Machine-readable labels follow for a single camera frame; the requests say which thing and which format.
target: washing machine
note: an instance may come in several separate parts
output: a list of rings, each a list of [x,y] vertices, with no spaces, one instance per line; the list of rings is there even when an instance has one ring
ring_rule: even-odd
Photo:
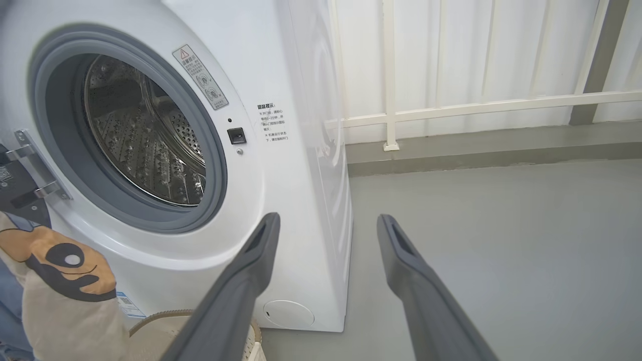
[[[13,1],[0,140],[125,317],[195,308],[281,216],[261,327],[342,331],[352,209],[326,1]]]

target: concrete ledge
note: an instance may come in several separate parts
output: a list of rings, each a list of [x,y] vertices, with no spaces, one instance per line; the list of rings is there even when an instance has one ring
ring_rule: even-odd
[[[398,143],[401,149],[394,152],[384,152],[380,142],[347,145],[349,175],[639,159],[642,121],[493,130],[400,139]]]

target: gray rubber seal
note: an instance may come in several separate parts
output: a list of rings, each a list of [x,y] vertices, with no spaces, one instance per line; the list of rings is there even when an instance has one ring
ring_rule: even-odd
[[[98,55],[138,68],[189,119],[205,159],[205,189],[198,206],[174,206],[145,195],[98,149],[81,106],[84,73]],[[33,115],[47,151],[74,186],[104,212],[136,228],[159,233],[192,231],[218,212],[227,187],[227,167],[214,123],[187,82],[144,44],[102,26],[62,28],[36,50],[29,84]]]

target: blue fabric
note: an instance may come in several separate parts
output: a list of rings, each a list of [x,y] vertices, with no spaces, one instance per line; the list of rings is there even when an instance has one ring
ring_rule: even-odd
[[[22,286],[0,260],[0,357],[33,360],[33,349],[22,327]]]

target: laundry basket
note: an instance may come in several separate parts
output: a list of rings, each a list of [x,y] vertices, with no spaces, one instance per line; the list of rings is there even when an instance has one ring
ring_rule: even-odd
[[[192,310],[160,312],[136,324],[129,332],[125,361],[159,361],[191,314]],[[261,347],[261,329],[254,320],[248,329],[240,361],[266,361]]]

